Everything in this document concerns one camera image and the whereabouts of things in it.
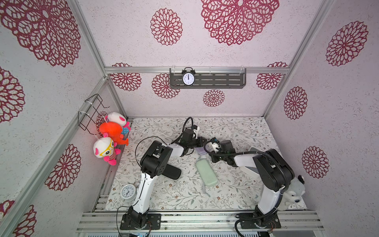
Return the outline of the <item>mint umbrella case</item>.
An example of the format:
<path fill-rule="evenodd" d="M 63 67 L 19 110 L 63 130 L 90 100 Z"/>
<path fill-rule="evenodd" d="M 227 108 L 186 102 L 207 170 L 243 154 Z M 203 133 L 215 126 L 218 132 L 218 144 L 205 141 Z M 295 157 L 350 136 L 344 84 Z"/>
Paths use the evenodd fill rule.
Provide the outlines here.
<path fill-rule="evenodd" d="M 206 159 L 198 160 L 196 168 L 206 187 L 213 187 L 218 184 L 218 178 Z"/>

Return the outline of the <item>black umbrella case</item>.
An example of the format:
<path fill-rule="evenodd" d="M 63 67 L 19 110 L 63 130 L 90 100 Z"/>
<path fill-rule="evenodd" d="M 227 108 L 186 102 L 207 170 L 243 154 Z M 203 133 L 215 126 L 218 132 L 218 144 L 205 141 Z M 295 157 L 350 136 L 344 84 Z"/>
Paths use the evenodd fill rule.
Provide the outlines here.
<path fill-rule="evenodd" d="M 181 173 L 182 171 L 179 168 L 172 165 L 167 165 L 163 172 L 163 175 L 172 180 L 178 180 L 181 177 Z"/>

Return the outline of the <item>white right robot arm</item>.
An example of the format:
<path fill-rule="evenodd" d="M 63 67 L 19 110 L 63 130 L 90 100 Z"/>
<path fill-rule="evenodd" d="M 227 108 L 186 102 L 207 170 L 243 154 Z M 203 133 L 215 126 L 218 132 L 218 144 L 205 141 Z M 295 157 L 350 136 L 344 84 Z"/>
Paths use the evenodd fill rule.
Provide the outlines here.
<path fill-rule="evenodd" d="M 264 185 L 255 212 L 259 217 L 277 212 L 295 174 L 276 149 L 237 152 L 230 140 L 219 141 L 216 138 L 207 141 L 203 148 L 214 163 L 224 161 L 232 167 L 253 168 Z"/>

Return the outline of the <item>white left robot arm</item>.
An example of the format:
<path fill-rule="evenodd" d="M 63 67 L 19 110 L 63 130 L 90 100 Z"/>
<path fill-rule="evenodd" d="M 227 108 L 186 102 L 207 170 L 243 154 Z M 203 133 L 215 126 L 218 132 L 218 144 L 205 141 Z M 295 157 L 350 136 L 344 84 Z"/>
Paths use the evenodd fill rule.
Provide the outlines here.
<path fill-rule="evenodd" d="M 166 145 L 154 141 L 140 160 L 141 185 L 137 196 L 129 208 L 137 214 L 145 214 L 150 208 L 150 198 L 157 178 L 164 175 L 172 180 L 181 176 L 181 170 L 168 162 L 170 158 L 183 157 L 190 149 L 198 148 L 206 141 L 198 135 L 199 126 L 193 125 L 182 131 L 178 141 Z"/>

